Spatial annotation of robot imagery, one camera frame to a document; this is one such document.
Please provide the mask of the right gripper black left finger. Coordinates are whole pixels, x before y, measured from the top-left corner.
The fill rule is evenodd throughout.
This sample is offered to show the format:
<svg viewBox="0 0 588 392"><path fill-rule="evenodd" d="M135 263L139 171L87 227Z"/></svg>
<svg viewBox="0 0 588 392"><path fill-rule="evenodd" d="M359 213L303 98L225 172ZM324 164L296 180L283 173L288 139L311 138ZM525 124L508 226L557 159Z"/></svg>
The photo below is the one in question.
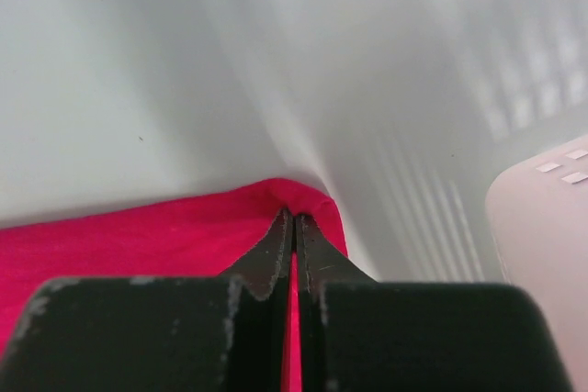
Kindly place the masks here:
<svg viewBox="0 0 588 392"><path fill-rule="evenodd" d="M278 391L294 219L214 277L60 277L29 299L4 391Z"/></svg>

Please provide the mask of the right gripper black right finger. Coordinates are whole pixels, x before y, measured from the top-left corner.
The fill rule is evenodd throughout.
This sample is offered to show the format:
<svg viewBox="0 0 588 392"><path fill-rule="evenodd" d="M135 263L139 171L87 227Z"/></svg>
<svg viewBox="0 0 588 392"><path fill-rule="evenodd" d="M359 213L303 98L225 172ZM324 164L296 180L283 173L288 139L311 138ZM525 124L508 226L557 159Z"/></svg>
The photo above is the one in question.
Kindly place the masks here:
<svg viewBox="0 0 588 392"><path fill-rule="evenodd" d="M569 391L533 299L509 285L373 280L296 225L306 391Z"/></svg>

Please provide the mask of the red t shirt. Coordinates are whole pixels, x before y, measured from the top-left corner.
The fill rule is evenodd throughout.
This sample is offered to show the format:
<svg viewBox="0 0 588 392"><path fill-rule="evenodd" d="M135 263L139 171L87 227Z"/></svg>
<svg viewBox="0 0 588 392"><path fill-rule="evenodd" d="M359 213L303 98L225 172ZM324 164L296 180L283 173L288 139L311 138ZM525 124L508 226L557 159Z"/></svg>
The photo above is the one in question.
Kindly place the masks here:
<svg viewBox="0 0 588 392"><path fill-rule="evenodd" d="M322 192L275 178L229 192L114 213L5 229L1 233L1 354L29 299L60 277L214 277L266 235L281 210L294 219L281 388L301 380L296 218L309 216L347 257L339 210Z"/></svg>

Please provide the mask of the white plastic perforated basket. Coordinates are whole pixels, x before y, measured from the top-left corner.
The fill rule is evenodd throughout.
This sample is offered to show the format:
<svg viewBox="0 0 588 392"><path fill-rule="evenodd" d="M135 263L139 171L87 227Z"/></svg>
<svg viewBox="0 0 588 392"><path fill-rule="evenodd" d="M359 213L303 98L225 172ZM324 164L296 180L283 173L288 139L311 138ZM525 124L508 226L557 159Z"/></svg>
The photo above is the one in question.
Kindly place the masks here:
<svg viewBox="0 0 588 392"><path fill-rule="evenodd" d="M486 212L505 279L539 304L577 391L587 388L587 138L499 174Z"/></svg>

